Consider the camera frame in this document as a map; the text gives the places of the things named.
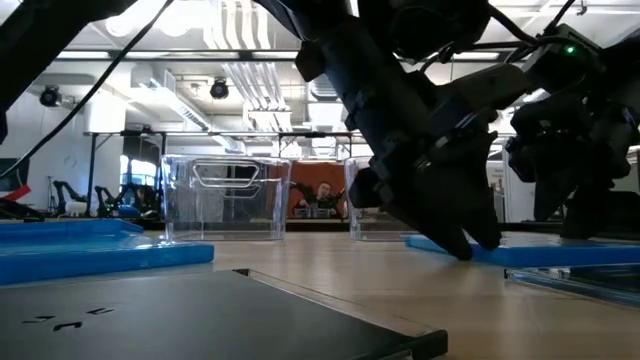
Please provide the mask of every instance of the transparent container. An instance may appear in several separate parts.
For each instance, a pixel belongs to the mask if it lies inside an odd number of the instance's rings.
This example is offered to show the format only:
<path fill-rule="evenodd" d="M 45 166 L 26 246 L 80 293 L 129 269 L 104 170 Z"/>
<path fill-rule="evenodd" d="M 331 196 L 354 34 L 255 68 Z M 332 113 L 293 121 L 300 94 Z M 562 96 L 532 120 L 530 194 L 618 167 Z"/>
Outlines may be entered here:
<path fill-rule="evenodd" d="M 290 161 L 165 155 L 162 170 L 169 239 L 284 239 Z"/>
<path fill-rule="evenodd" d="M 347 188 L 360 169 L 369 167 L 370 157 L 345 160 L 344 176 Z M 356 209 L 348 200 L 351 238 L 357 241 L 404 241 L 404 236 L 418 232 L 379 208 Z"/>

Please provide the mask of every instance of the person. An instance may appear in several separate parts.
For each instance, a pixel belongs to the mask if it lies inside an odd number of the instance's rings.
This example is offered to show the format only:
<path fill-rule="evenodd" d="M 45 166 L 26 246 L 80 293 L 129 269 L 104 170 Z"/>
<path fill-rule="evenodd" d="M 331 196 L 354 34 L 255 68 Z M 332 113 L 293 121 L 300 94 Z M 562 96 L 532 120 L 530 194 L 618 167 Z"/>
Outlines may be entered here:
<path fill-rule="evenodd" d="M 303 198 L 293 207 L 294 213 L 296 209 L 327 209 L 330 217 L 342 218 L 338 210 L 338 202 L 344 194 L 344 189 L 339 194 L 333 195 L 333 186 L 327 181 L 321 182 L 315 192 L 311 186 L 300 183 L 292 183 L 292 188 L 303 195 Z"/>

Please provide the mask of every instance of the ceiling light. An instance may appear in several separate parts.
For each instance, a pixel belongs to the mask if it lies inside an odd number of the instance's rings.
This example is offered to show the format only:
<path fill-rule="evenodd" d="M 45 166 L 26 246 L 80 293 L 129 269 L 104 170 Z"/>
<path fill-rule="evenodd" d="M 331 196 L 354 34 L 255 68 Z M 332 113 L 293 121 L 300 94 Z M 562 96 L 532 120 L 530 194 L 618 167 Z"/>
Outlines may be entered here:
<path fill-rule="evenodd" d="M 280 59 L 295 60 L 298 56 L 297 51 L 256 51 L 253 53 L 255 59 Z"/>
<path fill-rule="evenodd" d="M 109 59 L 109 53 L 106 51 L 63 51 L 58 59 Z"/>
<path fill-rule="evenodd" d="M 209 136 L 208 132 L 168 132 L 168 136 Z"/>
<path fill-rule="evenodd" d="M 136 24 L 142 27 L 144 24 L 151 22 L 163 5 L 164 0 L 138 0 L 118 17 L 126 20 L 129 24 Z M 171 7 L 172 6 L 167 9 L 164 14 L 165 16 L 171 10 Z"/>
<path fill-rule="evenodd" d="M 130 51 L 127 53 L 127 59 L 153 59 L 170 55 L 170 52 L 161 51 Z"/>
<path fill-rule="evenodd" d="M 464 52 L 461 54 L 454 54 L 454 60 L 497 60 L 500 54 L 494 52 Z"/>
<path fill-rule="evenodd" d="M 121 16 L 112 16 L 104 22 L 107 32 L 115 37 L 125 37 L 133 31 L 133 27 Z"/>
<path fill-rule="evenodd" d="M 237 137 L 277 137 L 277 132 L 220 132 L 224 136 L 237 136 Z"/>
<path fill-rule="evenodd" d="M 351 6 L 351 15 L 355 16 L 355 17 L 359 17 L 360 16 L 360 9 L 358 8 L 358 1 L 357 0 L 349 0 L 349 5 Z"/>
<path fill-rule="evenodd" d="M 167 36 L 171 37 L 179 37 L 191 30 L 191 26 L 189 26 L 186 21 L 178 20 L 183 19 L 178 16 L 166 16 L 163 17 L 163 21 L 158 24 L 160 30 Z"/>

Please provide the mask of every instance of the red object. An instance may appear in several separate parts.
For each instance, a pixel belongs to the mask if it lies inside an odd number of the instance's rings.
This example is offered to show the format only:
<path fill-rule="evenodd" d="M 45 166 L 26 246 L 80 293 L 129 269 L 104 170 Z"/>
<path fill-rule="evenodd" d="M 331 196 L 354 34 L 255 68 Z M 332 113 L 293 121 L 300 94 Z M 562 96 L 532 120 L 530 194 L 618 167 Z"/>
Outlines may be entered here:
<path fill-rule="evenodd" d="M 291 181 L 313 187 L 315 192 L 323 182 L 331 185 L 331 194 L 336 195 L 344 189 L 344 165 L 336 162 L 298 162 L 294 161 L 291 167 Z M 338 202 L 338 209 L 342 209 L 344 196 Z M 290 190 L 288 217 L 294 218 L 293 208 L 304 199 L 298 190 Z"/>
<path fill-rule="evenodd" d="M 4 199 L 18 201 L 20 198 L 24 197 L 30 192 L 31 192 L 31 188 L 29 187 L 29 185 L 22 185 L 21 187 L 16 189 L 14 192 L 5 196 Z"/>

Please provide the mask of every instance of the blue tray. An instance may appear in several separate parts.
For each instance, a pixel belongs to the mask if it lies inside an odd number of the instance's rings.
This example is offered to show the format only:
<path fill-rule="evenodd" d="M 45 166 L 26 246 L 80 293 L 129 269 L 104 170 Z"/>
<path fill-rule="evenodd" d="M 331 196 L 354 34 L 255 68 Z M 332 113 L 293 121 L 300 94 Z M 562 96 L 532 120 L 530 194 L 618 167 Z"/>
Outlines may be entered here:
<path fill-rule="evenodd" d="M 0 225 L 0 285 L 213 260 L 212 245 L 142 233 L 121 220 Z"/>
<path fill-rule="evenodd" d="M 405 238 L 408 247 L 446 254 L 422 235 Z M 509 268 L 640 264 L 640 245 L 614 240 L 567 240 L 557 235 L 504 233 L 502 245 L 484 250 L 471 241 L 473 260 Z"/>

